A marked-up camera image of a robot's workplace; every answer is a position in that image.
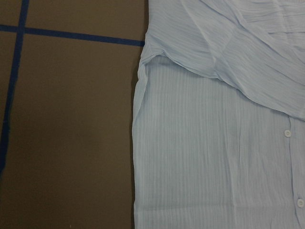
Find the light blue button-up shirt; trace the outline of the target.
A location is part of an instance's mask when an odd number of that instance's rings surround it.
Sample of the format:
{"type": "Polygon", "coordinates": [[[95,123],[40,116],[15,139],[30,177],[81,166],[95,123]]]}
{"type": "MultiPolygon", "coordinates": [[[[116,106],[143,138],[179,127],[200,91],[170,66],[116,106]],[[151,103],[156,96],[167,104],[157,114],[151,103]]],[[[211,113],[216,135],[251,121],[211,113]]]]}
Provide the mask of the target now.
{"type": "Polygon", "coordinates": [[[304,228],[304,1],[149,1],[132,140],[137,229],[304,228]]]}

